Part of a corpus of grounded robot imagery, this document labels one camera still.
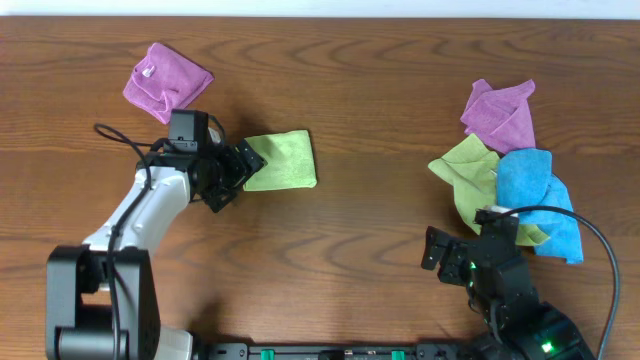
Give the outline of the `light green cloth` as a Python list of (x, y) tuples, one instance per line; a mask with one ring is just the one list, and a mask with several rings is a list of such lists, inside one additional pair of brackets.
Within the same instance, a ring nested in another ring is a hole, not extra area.
[(317, 185), (311, 138), (307, 130), (246, 139), (266, 165), (243, 185), (245, 191), (313, 188)]

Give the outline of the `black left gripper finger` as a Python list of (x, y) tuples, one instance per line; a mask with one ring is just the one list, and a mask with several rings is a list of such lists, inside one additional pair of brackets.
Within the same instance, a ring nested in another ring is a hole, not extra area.
[(243, 177), (245, 180), (249, 180), (267, 165), (267, 161), (251, 147), (246, 139), (236, 145), (236, 150), (243, 164)]
[(214, 213), (219, 213), (237, 197), (238, 192), (236, 188), (210, 186), (202, 191), (202, 200)]

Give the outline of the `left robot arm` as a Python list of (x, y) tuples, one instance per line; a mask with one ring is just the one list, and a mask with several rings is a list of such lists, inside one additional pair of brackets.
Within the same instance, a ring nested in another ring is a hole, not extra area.
[(186, 330), (162, 326), (151, 258), (192, 202), (221, 211), (266, 162), (245, 140), (226, 141), (218, 120), (175, 110), (169, 134), (148, 152), (121, 132), (101, 136), (139, 156), (134, 183), (109, 219), (78, 246), (58, 246), (46, 263), (46, 355), (50, 359), (204, 359)]

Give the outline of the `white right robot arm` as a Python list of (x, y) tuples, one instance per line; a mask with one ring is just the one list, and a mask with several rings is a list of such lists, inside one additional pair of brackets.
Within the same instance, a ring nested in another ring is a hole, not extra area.
[(474, 239), (426, 230), (421, 267), (440, 282), (462, 286), (468, 305), (487, 332), (434, 354), (437, 359), (587, 360), (594, 357), (577, 326), (539, 298), (516, 238), (519, 219), (490, 210), (476, 212)]

